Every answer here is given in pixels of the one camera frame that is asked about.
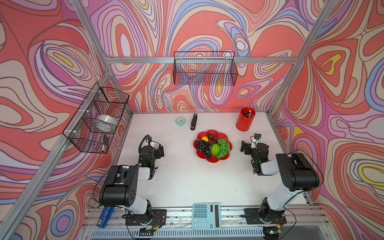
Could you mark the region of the green fake grape bunch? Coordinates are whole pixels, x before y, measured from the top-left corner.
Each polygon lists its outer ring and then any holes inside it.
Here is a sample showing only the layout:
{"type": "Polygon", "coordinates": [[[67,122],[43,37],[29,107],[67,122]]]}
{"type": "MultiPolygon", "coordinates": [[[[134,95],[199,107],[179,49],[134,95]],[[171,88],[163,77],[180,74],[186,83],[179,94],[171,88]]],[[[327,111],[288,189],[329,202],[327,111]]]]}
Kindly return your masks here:
{"type": "Polygon", "coordinates": [[[218,139],[217,145],[218,145],[218,150],[217,150],[216,157],[218,159],[226,158],[231,151],[231,145],[228,142],[228,140],[227,139],[218,139]]]}

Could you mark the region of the green fake custard apple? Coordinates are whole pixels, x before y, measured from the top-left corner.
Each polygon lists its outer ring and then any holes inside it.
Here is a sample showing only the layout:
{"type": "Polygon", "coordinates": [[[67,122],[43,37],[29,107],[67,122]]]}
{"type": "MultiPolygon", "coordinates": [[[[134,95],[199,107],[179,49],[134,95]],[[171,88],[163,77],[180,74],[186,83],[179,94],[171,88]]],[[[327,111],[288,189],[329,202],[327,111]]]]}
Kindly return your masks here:
{"type": "Polygon", "coordinates": [[[212,156],[217,156],[220,153],[220,145],[219,144],[214,144],[211,147],[211,154],[212,156]]]}

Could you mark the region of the red fake cherries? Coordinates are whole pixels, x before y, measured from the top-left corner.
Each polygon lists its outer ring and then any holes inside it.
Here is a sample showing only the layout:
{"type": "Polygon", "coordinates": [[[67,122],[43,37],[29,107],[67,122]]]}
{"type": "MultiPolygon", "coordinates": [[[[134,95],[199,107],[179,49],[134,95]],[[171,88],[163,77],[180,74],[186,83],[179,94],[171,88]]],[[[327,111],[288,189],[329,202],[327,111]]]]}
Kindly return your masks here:
{"type": "Polygon", "coordinates": [[[214,134],[209,134],[208,138],[209,138],[209,144],[210,145],[214,145],[214,144],[218,143],[218,137],[215,136],[214,134]]]}

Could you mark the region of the black fake grape bunch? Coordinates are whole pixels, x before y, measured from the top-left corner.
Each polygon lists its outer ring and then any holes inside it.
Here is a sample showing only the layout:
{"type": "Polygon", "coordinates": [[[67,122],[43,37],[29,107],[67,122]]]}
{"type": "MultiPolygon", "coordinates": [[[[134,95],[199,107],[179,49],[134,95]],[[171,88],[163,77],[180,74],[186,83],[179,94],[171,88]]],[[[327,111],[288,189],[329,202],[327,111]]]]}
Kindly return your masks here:
{"type": "Polygon", "coordinates": [[[204,140],[196,140],[195,148],[197,150],[197,155],[202,159],[210,159],[212,158],[211,148],[212,146],[204,140]]]}

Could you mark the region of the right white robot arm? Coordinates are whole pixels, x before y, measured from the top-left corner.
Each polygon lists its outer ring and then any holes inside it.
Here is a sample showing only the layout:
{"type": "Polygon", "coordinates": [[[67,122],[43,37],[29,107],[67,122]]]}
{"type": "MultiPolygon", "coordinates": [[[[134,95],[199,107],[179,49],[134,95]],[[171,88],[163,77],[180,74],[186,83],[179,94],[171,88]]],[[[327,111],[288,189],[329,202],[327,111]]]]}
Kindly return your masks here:
{"type": "Polygon", "coordinates": [[[244,209],[249,225],[287,223],[286,205],[297,195],[316,189],[321,185],[320,177],[303,154],[276,154],[269,160],[269,146],[263,143],[241,143],[241,152],[251,156],[254,174],[274,176],[279,174],[282,183],[263,199],[259,209],[244,209]]]}

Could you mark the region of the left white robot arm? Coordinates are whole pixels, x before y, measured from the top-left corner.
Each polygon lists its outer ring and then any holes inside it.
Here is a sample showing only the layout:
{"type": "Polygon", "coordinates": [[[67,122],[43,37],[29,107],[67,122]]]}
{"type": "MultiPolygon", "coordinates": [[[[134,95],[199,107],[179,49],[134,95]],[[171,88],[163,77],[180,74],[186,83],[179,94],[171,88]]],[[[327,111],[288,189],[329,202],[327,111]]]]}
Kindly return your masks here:
{"type": "Polygon", "coordinates": [[[156,160],[164,156],[164,148],[151,145],[140,148],[136,165],[112,166],[99,194],[99,203],[108,208],[122,208],[126,226],[161,227],[166,223],[166,210],[152,209],[151,202],[138,195],[138,182],[151,180],[156,172],[156,160]]]}

